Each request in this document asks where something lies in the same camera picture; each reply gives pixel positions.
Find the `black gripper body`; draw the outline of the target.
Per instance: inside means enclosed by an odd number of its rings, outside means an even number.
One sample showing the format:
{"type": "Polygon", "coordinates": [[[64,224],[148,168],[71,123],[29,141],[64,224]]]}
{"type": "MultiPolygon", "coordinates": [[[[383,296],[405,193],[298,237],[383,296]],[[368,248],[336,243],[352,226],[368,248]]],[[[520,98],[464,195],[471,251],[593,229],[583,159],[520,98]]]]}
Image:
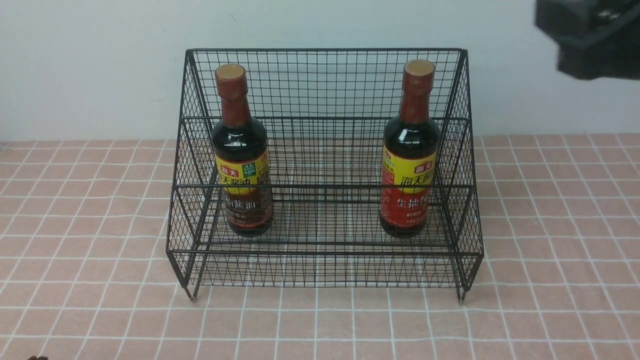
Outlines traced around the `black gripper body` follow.
{"type": "Polygon", "coordinates": [[[561,73],[586,81],[640,79],[638,0],[537,0],[534,24],[558,45],[561,73]]]}

